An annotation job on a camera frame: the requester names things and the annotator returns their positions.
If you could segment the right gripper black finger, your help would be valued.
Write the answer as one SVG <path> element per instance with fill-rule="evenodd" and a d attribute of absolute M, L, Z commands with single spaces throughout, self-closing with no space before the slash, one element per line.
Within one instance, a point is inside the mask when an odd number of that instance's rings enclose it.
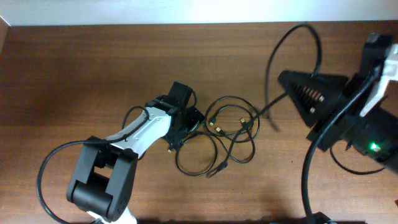
<path fill-rule="evenodd" d="M 278 77 L 282 87 L 291 93 L 309 90 L 321 93 L 339 93 L 347 84 L 349 78 L 343 75 L 318 74 L 311 76 L 309 73 L 284 70 Z"/>
<path fill-rule="evenodd" d="M 304 123 L 312 127 L 325 119 L 337 107 L 343 86 L 331 84 L 288 83 L 287 93 L 294 102 Z"/>

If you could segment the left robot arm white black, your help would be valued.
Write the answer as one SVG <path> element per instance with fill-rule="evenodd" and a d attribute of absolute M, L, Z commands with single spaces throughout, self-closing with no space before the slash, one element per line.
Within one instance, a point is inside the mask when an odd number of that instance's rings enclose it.
<path fill-rule="evenodd" d="M 169 93 L 146 103 L 132 123 L 106 139 L 83 143 L 66 198 L 97 223 L 137 223 L 128 209 L 137 162 L 158 139 L 177 150 L 202 124 L 204 116 L 189 106 L 194 91 L 174 82 Z"/>

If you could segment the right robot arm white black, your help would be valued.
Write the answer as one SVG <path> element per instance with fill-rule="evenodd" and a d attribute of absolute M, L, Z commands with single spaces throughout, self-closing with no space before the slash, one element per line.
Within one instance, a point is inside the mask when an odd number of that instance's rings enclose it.
<path fill-rule="evenodd" d="M 278 77 L 304 123 L 311 129 L 307 135 L 315 140 L 324 124 L 342 109 L 365 79 L 355 74 L 352 79 L 342 75 L 284 70 Z M 336 142 L 344 140 L 349 147 L 368 156 L 383 167 L 397 172 L 397 117 L 376 105 L 365 116 L 360 111 L 367 91 L 341 115 L 322 137 L 318 148 L 327 151 Z"/>

